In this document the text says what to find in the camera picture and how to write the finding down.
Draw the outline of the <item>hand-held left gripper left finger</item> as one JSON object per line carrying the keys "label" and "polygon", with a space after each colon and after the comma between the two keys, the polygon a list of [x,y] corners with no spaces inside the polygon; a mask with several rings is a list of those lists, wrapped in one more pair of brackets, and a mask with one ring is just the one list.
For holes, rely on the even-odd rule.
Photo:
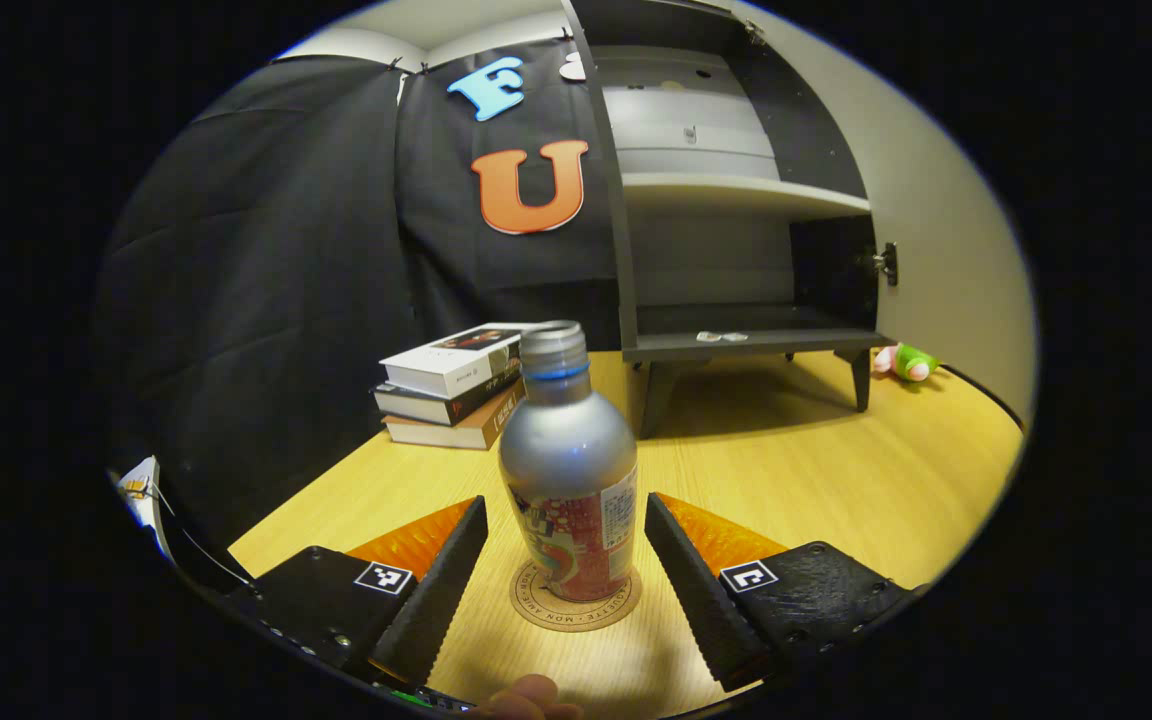
{"label": "hand-held left gripper left finger", "polygon": [[227,606],[347,675],[415,688],[429,682],[486,538],[485,498],[467,498],[346,553],[306,546]]}

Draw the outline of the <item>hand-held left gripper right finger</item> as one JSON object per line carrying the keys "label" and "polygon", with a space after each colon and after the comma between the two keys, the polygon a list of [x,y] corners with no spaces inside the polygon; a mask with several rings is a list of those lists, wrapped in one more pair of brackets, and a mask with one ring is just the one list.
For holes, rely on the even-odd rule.
{"label": "hand-held left gripper right finger", "polygon": [[659,492],[645,532],[723,691],[844,655],[922,597],[827,541],[788,548]]}

